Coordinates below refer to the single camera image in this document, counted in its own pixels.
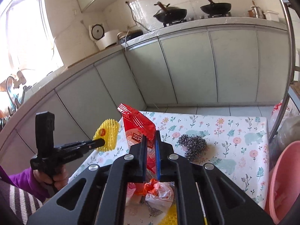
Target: metal screw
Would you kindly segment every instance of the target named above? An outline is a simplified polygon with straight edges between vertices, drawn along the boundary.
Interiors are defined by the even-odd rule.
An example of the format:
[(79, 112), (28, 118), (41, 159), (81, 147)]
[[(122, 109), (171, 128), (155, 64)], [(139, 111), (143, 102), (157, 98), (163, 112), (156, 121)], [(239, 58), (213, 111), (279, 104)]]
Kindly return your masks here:
[(207, 170), (212, 170), (212, 169), (214, 169), (214, 167), (215, 166), (213, 164), (211, 164), (211, 163), (206, 163), (204, 165), (204, 168), (207, 169)]
[(179, 156), (178, 156), (177, 154), (174, 154), (174, 153), (169, 155), (169, 158), (170, 158), (171, 160), (177, 160), (178, 157), (179, 157)]
[(90, 171), (96, 171), (98, 169), (98, 165), (97, 164), (92, 164), (92, 165), (89, 165), (88, 169)]
[(124, 159), (127, 160), (127, 161), (130, 161), (130, 160), (134, 159), (134, 155), (127, 154), (127, 155), (124, 156)]

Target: kettle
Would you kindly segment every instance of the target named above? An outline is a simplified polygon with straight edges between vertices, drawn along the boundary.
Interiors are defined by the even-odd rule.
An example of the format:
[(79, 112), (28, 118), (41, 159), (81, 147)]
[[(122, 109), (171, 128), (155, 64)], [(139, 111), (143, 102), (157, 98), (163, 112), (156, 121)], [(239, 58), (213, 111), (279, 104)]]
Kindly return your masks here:
[(263, 16), (263, 11), (261, 10), (261, 8), (260, 7), (257, 7), (256, 5), (255, 5), (255, 2), (254, 1), (252, 1), (252, 3), (253, 3), (253, 7), (251, 7), (252, 8), (252, 16), (253, 16), (253, 18), (257, 18), (257, 19), (264, 19), (264, 16)]

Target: purple sleeve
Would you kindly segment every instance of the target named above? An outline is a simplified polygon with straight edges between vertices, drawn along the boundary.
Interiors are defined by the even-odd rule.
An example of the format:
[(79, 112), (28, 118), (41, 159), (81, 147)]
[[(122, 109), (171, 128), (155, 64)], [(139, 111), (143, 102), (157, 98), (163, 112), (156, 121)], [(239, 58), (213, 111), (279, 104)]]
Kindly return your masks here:
[(43, 188), (41, 184), (36, 181), (31, 168), (25, 169), (19, 174), (11, 175), (9, 178), (16, 187), (32, 194), (41, 202), (44, 202), (46, 198), (50, 198), (47, 189)]

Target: yellow scrubber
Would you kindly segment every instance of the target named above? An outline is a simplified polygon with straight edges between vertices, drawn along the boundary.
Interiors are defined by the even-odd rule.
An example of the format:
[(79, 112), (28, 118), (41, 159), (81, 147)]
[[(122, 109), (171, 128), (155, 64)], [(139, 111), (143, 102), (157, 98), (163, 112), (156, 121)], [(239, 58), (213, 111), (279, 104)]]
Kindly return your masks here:
[(158, 225), (177, 225), (177, 209), (175, 204), (171, 205), (167, 214)]
[(98, 147), (97, 151), (107, 152), (115, 149), (117, 145), (119, 123), (113, 119), (106, 119), (97, 129), (93, 140), (104, 139), (105, 145)]

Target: striped cloth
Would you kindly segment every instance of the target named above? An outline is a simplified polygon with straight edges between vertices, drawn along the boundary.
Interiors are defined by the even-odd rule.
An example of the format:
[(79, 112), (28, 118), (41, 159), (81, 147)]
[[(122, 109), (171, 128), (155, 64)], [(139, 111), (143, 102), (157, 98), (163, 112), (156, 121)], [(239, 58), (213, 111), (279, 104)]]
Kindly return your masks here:
[(0, 179), (0, 192), (14, 214), (24, 223), (43, 204), (26, 191), (5, 183)]

